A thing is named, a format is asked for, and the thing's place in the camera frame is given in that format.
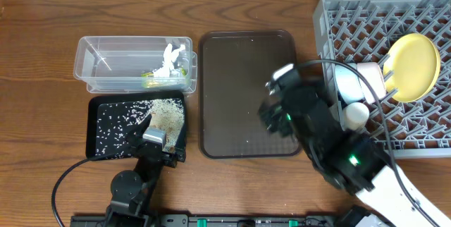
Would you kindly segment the green snack wrapper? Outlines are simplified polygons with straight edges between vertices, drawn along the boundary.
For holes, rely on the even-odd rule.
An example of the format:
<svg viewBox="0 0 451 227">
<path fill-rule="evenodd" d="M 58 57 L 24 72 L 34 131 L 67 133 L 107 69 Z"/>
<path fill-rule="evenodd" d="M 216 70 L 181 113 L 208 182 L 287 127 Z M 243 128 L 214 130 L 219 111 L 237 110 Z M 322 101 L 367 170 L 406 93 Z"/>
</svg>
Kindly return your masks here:
<svg viewBox="0 0 451 227">
<path fill-rule="evenodd" d="M 142 73 L 144 88 L 168 87 L 184 82 L 187 72 L 184 68 L 159 68 L 154 72 Z"/>
</svg>

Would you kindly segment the white napkin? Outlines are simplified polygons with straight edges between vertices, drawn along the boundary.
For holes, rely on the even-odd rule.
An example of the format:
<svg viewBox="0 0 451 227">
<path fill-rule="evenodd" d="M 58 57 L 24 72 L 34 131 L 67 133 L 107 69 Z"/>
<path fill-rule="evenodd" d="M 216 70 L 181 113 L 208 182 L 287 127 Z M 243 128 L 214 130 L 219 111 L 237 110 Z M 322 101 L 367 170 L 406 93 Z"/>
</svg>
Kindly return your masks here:
<svg viewBox="0 0 451 227">
<path fill-rule="evenodd" d="M 156 78 L 168 78 L 171 76 L 171 71 L 174 70 L 174 63 L 181 51 L 184 51 L 186 46 L 181 44 L 179 48 L 173 49 L 172 44 L 168 44 L 163 52 L 162 67 L 153 72 L 153 76 Z"/>
</svg>

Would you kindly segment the white cup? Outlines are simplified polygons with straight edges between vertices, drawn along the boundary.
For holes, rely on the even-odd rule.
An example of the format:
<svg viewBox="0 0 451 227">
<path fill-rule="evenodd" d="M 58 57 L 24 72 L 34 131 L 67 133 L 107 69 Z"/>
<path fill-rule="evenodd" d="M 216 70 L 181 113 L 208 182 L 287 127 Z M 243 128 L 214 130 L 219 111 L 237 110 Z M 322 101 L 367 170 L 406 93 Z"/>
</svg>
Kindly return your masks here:
<svg viewBox="0 0 451 227">
<path fill-rule="evenodd" d="M 343 109 L 344 127 L 350 130 L 362 129 L 369 119 L 369 109 L 361 102 L 354 102 Z"/>
</svg>

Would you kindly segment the blue bowl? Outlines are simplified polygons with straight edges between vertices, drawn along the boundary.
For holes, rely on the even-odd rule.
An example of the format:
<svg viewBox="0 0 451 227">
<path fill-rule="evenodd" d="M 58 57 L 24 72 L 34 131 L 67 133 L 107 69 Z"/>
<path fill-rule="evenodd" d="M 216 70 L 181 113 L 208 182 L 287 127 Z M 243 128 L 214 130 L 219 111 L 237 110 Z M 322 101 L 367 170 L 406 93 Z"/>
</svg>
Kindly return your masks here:
<svg viewBox="0 0 451 227">
<path fill-rule="evenodd" d="M 335 81 L 338 92 L 346 104 L 358 102 L 364 98 L 359 78 L 348 68 L 336 65 Z"/>
</svg>

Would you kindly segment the white bowl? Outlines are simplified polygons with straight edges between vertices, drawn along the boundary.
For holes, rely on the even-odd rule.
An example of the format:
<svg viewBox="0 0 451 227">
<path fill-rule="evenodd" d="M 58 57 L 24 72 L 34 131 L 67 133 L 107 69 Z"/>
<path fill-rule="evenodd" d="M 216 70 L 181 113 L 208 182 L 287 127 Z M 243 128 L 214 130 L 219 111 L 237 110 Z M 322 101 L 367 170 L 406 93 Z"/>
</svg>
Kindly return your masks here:
<svg viewBox="0 0 451 227">
<path fill-rule="evenodd" d="M 380 66 L 376 62 L 358 63 L 357 70 L 370 84 L 378 99 L 382 99 L 386 96 L 387 90 L 383 74 Z M 370 89 L 361 79 L 359 79 L 359 82 L 366 102 L 368 104 L 373 104 L 375 102 L 375 97 L 372 95 Z"/>
</svg>

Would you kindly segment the yellow plate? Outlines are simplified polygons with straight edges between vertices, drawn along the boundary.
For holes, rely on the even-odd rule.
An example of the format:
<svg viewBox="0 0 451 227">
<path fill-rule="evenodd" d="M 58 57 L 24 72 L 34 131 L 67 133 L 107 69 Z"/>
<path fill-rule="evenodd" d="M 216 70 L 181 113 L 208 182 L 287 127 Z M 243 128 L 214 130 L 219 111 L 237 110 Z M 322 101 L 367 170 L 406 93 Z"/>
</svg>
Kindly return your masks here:
<svg viewBox="0 0 451 227">
<path fill-rule="evenodd" d="M 395 90 L 397 102 L 414 102 L 435 85 L 440 74 L 440 54 L 432 41 L 419 33 L 399 38 L 383 64 L 387 91 Z"/>
</svg>

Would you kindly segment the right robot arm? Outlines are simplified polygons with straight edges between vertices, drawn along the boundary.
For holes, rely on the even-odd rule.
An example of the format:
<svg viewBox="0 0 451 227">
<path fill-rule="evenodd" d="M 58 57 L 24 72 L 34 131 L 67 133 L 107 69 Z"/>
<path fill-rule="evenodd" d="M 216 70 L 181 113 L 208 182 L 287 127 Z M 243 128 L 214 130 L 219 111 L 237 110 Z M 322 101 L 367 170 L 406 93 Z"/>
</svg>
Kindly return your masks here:
<svg viewBox="0 0 451 227">
<path fill-rule="evenodd" d="M 406 177 L 371 137 L 343 130 L 312 85 L 266 83 L 259 116 L 270 133 L 300 144 L 325 181 L 357 197 L 394 226 L 449 226 L 450 218 Z"/>
</svg>

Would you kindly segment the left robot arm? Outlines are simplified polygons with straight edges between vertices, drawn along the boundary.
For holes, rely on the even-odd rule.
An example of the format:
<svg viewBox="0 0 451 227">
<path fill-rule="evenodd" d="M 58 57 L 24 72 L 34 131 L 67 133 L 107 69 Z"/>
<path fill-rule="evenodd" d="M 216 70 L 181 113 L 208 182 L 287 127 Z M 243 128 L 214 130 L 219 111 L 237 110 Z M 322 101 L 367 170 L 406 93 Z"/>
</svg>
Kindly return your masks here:
<svg viewBox="0 0 451 227">
<path fill-rule="evenodd" d="M 106 227 L 161 226 L 159 213 L 149 208 L 152 195 L 164 166 L 175 168 L 186 159 L 186 125 L 183 124 L 175 149 L 164 151 L 166 133 L 150 126 L 146 117 L 126 135 L 127 149 L 137 159 L 133 170 L 121 171 L 111 181 L 111 202 L 106 209 Z"/>
</svg>

